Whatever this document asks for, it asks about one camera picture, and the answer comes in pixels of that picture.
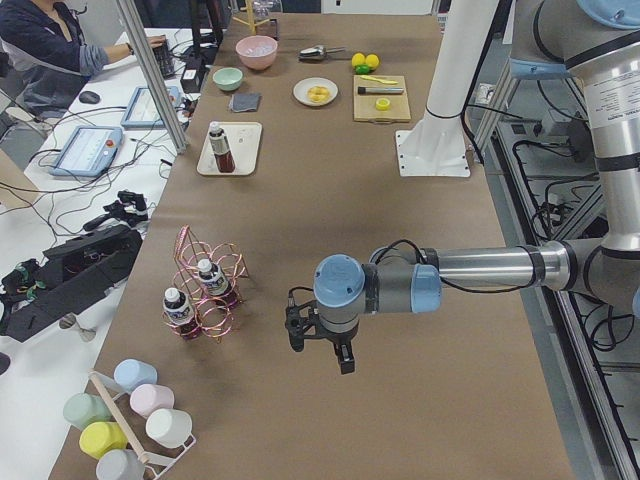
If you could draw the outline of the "glazed yellow donut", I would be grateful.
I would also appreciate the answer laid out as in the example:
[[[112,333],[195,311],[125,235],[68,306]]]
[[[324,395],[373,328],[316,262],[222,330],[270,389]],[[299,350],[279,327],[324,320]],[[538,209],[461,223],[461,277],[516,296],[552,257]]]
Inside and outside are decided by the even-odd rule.
[[[312,103],[326,102],[330,97],[330,90],[324,86],[313,86],[307,91],[307,99]]]

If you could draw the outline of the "white round plate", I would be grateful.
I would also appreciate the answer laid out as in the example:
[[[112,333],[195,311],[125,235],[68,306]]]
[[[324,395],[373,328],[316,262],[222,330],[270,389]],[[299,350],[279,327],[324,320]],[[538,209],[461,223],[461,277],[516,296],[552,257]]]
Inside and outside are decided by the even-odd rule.
[[[294,98],[303,105],[320,107],[331,103],[339,92],[337,85],[323,77],[298,81],[293,87]]]

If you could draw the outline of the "dark tea bottle on tray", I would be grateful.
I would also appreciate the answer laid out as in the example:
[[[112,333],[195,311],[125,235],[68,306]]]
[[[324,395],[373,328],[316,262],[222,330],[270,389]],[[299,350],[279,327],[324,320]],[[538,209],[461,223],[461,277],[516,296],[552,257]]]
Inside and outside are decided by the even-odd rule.
[[[233,173],[236,169],[233,154],[225,130],[218,121],[209,124],[208,138],[218,171]]]

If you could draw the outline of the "tea bottle in rack upper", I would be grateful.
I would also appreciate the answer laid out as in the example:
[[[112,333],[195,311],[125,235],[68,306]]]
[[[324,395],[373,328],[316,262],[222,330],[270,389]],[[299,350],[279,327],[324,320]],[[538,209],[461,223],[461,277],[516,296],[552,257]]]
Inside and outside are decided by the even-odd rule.
[[[221,305],[231,305],[235,300],[233,288],[220,267],[208,258],[198,261],[198,276],[206,292]]]

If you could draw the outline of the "tea bottle in rack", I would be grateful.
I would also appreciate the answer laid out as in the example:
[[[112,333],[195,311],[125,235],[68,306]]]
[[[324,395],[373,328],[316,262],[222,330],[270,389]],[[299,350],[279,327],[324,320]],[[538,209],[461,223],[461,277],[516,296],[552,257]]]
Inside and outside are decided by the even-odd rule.
[[[164,292],[163,309],[167,325],[184,340],[198,337],[201,326],[189,297],[175,287]]]
[[[221,305],[231,305],[235,300],[233,288],[220,267],[208,258],[198,261],[198,276],[206,292]]]

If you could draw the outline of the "pink cup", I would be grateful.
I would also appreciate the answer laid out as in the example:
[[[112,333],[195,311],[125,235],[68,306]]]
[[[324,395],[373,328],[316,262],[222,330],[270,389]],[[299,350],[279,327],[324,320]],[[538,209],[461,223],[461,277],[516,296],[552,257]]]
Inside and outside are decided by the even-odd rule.
[[[161,408],[173,408],[174,392],[171,388],[157,384],[142,384],[136,387],[130,395],[131,409],[144,418]]]

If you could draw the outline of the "grey folded cloth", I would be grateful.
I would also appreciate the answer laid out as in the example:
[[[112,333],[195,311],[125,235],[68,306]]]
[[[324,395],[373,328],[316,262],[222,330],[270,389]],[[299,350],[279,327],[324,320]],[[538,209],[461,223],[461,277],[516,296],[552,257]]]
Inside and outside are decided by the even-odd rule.
[[[234,93],[230,97],[229,110],[233,113],[255,112],[260,101],[260,93]]]

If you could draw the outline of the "yellow cup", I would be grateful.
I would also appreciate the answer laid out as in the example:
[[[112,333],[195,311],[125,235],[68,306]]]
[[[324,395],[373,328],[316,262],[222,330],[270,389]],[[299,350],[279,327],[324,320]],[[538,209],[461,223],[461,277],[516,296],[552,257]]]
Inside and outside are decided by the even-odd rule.
[[[93,422],[84,428],[79,438],[80,450],[96,460],[111,450],[125,449],[127,444],[123,430],[113,421]]]

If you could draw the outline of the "steel cylinder black cap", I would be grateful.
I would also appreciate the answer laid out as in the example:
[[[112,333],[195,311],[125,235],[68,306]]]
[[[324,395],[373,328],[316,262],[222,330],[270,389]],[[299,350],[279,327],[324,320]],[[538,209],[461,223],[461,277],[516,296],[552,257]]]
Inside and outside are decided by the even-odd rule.
[[[358,95],[401,95],[404,93],[402,87],[366,87],[358,86]]]

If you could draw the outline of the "black power adapter box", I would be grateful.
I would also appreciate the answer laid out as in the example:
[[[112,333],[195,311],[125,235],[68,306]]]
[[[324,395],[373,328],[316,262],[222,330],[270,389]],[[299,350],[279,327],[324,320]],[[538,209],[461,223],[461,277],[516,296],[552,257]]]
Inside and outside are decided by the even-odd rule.
[[[207,73],[205,59],[190,56],[186,59],[180,83],[185,94],[199,93]]]

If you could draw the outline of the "teach pendant far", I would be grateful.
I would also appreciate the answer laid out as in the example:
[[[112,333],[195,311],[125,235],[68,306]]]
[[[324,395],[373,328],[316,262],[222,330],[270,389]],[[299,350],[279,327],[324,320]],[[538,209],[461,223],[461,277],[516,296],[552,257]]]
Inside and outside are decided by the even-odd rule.
[[[134,89],[120,125],[124,129],[158,129],[164,127],[148,87],[139,86]]]

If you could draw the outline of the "teach pendant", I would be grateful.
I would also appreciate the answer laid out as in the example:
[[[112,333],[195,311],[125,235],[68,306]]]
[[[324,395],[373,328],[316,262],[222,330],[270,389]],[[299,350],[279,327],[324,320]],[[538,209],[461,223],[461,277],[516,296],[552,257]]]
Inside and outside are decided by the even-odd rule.
[[[97,177],[111,166],[123,140],[115,126],[77,126],[50,169],[53,176]]]
[[[164,127],[148,87],[139,86],[134,89],[120,125],[124,129],[158,129]]]

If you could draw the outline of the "yellow lemon far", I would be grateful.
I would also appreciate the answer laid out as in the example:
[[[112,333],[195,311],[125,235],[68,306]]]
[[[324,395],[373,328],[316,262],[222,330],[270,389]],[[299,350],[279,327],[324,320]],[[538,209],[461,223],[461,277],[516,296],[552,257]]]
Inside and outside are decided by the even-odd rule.
[[[366,56],[363,53],[357,52],[351,57],[351,66],[353,68],[356,68],[360,65],[365,65],[365,64],[366,64]]]

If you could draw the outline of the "metal ice scoop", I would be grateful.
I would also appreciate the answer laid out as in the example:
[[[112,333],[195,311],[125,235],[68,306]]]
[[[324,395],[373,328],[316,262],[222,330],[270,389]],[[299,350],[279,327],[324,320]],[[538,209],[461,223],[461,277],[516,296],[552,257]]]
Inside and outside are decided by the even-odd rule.
[[[298,59],[303,62],[319,62],[325,60],[330,54],[345,52],[345,47],[328,48],[325,45],[315,45],[298,52]]]

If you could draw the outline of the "black computer mouse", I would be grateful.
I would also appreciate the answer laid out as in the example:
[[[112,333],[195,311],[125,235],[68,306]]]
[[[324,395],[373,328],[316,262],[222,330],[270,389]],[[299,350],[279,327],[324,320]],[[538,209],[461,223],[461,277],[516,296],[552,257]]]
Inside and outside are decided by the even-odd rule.
[[[83,104],[96,105],[101,102],[101,97],[96,92],[85,90],[79,94],[78,100]]]

